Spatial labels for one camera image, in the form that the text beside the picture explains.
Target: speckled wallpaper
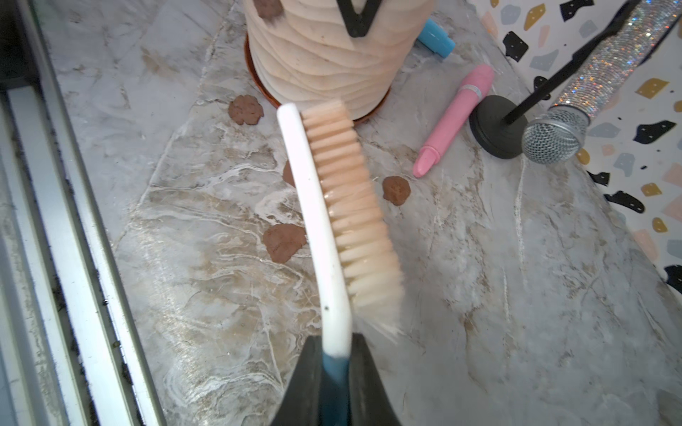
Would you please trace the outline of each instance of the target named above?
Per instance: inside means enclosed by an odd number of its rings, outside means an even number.
[[[470,0],[530,89],[601,31],[617,0]],[[554,93],[542,101],[551,105]],[[682,27],[592,122],[578,160],[668,284],[682,292]]]

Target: scrub brush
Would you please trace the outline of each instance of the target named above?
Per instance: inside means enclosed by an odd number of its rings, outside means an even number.
[[[346,425],[352,313],[398,333],[404,294],[398,256],[346,106],[277,110],[298,192],[322,312],[324,426]]]

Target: black microphone stand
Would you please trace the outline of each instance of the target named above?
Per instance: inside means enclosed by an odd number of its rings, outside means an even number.
[[[481,147],[491,155],[502,159],[510,159],[520,155],[523,129],[528,124],[524,114],[562,82],[575,74],[599,43],[618,33],[639,3],[640,0],[627,0],[601,33],[577,50],[569,63],[564,65],[518,106],[503,96],[486,96],[469,115],[471,133]]]

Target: pink crayon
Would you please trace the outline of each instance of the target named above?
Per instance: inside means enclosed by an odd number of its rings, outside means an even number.
[[[412,169],[415,177],[424,176],[434,164],[441,160],[471,111],[488,94],[494,77],[495,71],[488,65],[478,65],[464,77],[455,99],[447,107],[445,114],[436,124],[436,128],[419,150],[419,157]]]

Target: wavy wood texture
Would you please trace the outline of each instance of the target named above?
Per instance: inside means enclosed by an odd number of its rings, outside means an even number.
[[[379,104],[434,9],[435,0],[383,0],[366,37],[351,38],[336,0],[282,0],[284,15],[244,9],[254,67],[279,101],[300,109],[340,98],[353,119]]]

